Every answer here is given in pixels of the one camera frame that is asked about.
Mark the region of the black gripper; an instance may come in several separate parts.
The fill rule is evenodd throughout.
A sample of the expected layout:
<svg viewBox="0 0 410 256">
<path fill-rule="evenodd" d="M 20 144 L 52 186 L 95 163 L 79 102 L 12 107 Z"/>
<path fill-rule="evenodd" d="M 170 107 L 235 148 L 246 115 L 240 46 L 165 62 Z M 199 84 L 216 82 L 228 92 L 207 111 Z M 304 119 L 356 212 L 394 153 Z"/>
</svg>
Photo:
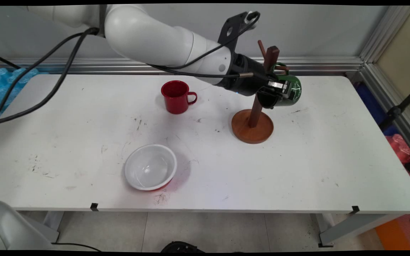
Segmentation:
<svg viewBox="0 0 410 256">
<path fill-rule="evenodd" d="M 291 82 L 278 81 L 278 76 L 265 71 L 264 66 L 243 54 L 233 54 L 228 75 L 239 77 L 223 78 L 223 88 L 244 96 L 252 96 L 266 86 L 266 93 L 289 98 Z"/>
</svg>

